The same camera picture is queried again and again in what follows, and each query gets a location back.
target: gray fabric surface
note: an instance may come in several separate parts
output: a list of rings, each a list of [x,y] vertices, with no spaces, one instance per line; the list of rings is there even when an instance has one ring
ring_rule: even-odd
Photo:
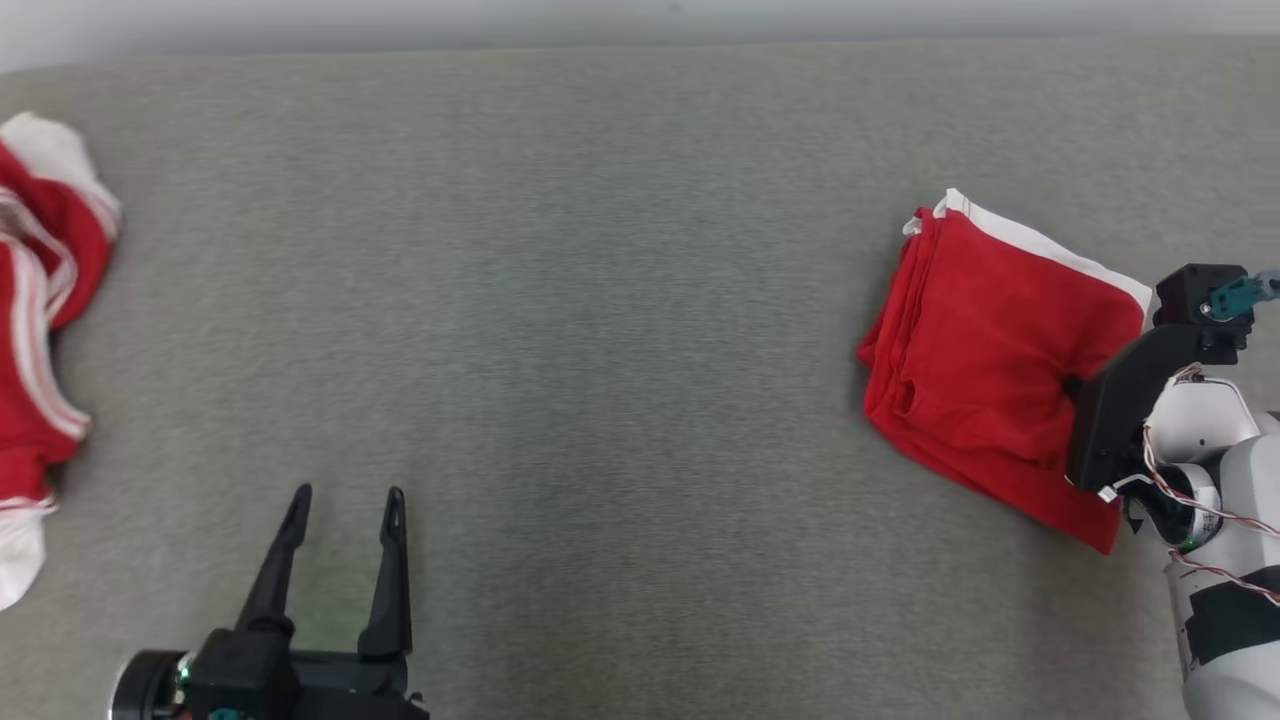
[[[955,184],[1153,283],[1276,263],[1271,40],[150,60],[0,79],[127,229],[56,342],[96,419],[0,614],[6,720],[233,621],[353,647],[385,488],[453,717],[1178,717],[1158,547],[895,452],[851,350]],[[1229,377],[1280,407],[1280,320]]]

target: red and white wire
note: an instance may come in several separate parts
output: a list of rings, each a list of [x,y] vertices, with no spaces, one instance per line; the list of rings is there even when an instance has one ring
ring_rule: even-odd
[[[1235,584],[1235,585],[1240,585],[1242,588],[1244,588],[1244,589],[1247,589],[1249,592],[1256,592],[1256,593],[1261,594],[1262,597],[1270,600],[1271,605],[1275,605],[1276,607],[1280,607],[1280,592],[1275,592],[1275,591],[1267,589],[1267,588],[1265,588],[1262,585],[1254,585],[1251,582],[1242,580],[1240,578],[1233,575],[1231,573],[1229,573],[1228,570],[1224,570],[1221,568],[1217,568],[1217,566],[1213,566],[1213,565],[1204,565],[1203,562],[1196,562],[1194,560],[1188,559],[1185,555],[1183,555],[1181,552],[1178,552],[1176,550],[1172,550],[1172,548],[1170,548],[1170,551],[1169,551],[1169,557],[1171,557],[1174,560],[1174,562],[1178,562],[1178,564],[1181,564],[1181,565],[1187,565],[1188,568],[1194,568],[1196,570],[1204,570],[1206,573],[1213,573],[1215,575],[1220,575],[1222,578],[1226,578],[1226,580],[1229,583]]]
[[[1196,382],[1196,378],[1201,375],[1202,369],[1203,368],[1201,366],[1199,363],[1192,363],[1190,365],[1183,368],[1181,370],[1178,370],[1178,373],[1175,373],[1174,377],[1170,378],[1169,387],[1185,382]],[[1228,512],[1217,507],[1211,507],[1202,502],[1197,502],[1194,498],[1183,495],[1175,491],[1172,487],[1170,487],[1169,483],[1165,480],[1165,478],[1161,477],[1160,470],[1157,469],[1156,451],[1151,443],[1149,424],[1146,424],[1142,428],[1142,459],[1143,462],[1147,465],[1147,470],[1151,473],[1152,484],[1155,484],[1160,489],[1160,492],[1162,492],[1169,498],[1188,507],[1196,507],[1198,510],[1203,510],[1204,512],[1208,512],[1210,515],[1216,515],[1219,518],[1222,518],[1224,520],[1240,523],[1242,525],[1253,532],[1280,538],[1280,532],[1277,532],[1271,525],[1263,523],[1262,520],[1258,520],[1257,518],[1248,518],[1244,515],[1236,515],[1235,512]],[[1226,578],[1229,583],[1239,585],[1249,592],[1261,594],[1262,597],[1267,598],[1272,605],[1280,607],[1280,592],[1275,592],[1262,585],[1256,585],[1248,580],[1240,579],[1238,575],[1222,568],[1217,568],[1215,565],[1204,565],[1203,562],[1197,562],[1194,560],[1190,560],[1176,548],[1169,550],[1169,557],[1174,562],[1178,562],[1180,565],[1185,565],[1196,570],[1204,570],[1206,573],[1212,573],[1215,575],[1219,575],[1220,578]]]

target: red fabric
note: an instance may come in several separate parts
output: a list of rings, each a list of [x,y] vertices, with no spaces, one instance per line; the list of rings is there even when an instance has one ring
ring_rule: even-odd
[[[72,256],[74,284],[65,302],[56,307],[51,327],[65,325],[78,318],[88,306],[106,270],[111,242],[97,217],[72,187],[32,177],[23,164],[0,143],[0,187],[18,196],[22,204],[38,219],[49,236],[67,246]],[[19,234],[18,228],[8,228]],[[20,233],[52,278],[65,261],[29,232]]]
[[[74,455],[78,434],[55,428],[50,414],[83,434],[83,416],[51,386],[42,287],[35,256],[0,236],[0,501],[45,500],[45,468]]]
[[[908,456],[1103,553],[1120,514],[1066,478],[1068,377],[1142,332],[1126,292],[922,209],[858,357],[865,411]]]

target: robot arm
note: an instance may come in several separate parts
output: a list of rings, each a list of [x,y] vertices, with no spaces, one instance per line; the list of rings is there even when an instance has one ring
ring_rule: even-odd
[[[387,495],[374,607],[355,653],[289,648],[285,601],[310,509],[311,486],[302,486],[236,626],[214,630],[197,652],[136,655],[120,671],[109,720],[429,720],[422,696],[406,696],[413,634],[404,493]]]
[[[1196,720],[1280,717],[1280,421],[1202,365],[1235,364],[1276,273],[1187,265],[1156,327],[1087,380],[1068,479],[1170,548],[1165,574]]]

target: white trim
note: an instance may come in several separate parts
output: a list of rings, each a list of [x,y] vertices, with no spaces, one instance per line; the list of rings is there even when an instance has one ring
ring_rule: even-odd
[[[947,188],[946,197],[943,197],[942,201],[933,209],[933,217],[945,218],[947,215],[947,210],[955,210],[965,215],[978,229],[1001,242],[1012,245],[1014,247],[1030,252],[1032,255],[1053,260],[1055,263],[1066,265],[1078,273],[1097,278],[1117,290],[1124,291],[1129,295],[1129,297],[1133,297],[1134,302],[1138,304],[1138,307],[1142,309],[1144,315],[1147,309],[1151,306],[1152,292],[1149,287],[1128,275],[1121,275],[1120,273],[1108,270],[1088,258],[1082,258],[1075,252],[1071,252],[1036,229],[1032,229],[1021,223],[1015,223],[1009,218],[1002,218],[991,210],[984,210],[983,208],[974,205],[973,201],[961,195],[960,191],[954,187]],[[902,233],[916,234],[920,229],[922,224],[919,218],[911,218],[911,220],[902,228]]]
[[[73,438],[84,437],[88,415],[72,407],[58,391],[49,363],[49,325],[42,301],[45,272],[40,260],[17,240],[0,236],[12,256],[14,299],[9,313],[9,333],[18,379],[40,414],[58,432]]]
[[[97,179],[78,132],[35,113],[20,113],[0,124],[0,142],[32,177],[72,187],[97,218],[108,240],[115,240],[120,201]]]
[[[18,195],[4,186],[0,186],[0,210],[13,213],[14,222],[17,223],[17,227],[13,228],[14,234],[35,238],[58,256],[58,268],[49,275],[49,284],[46,286],[45,315],[51,323],[72,296],[72,291],[76,290],[76,279],[79,274],[76,255],[72,254],[70,247],[65,242],[51,236],[45,229],[45,225],[40,223],[40,219],[36,218]],[[3,220],[4,215],[0,214],[0,232],[6,229]]]
[[[0,512],[0,611],[22,600],[45,565],[47,512]]]
[[[52,493],[45,496],[44,500],[31,500],[29,497],[6,497],[0,500],[0,515],[19,510],[27,510],[37,515],[49,515],[58,511],[58,501],[54,500]]]

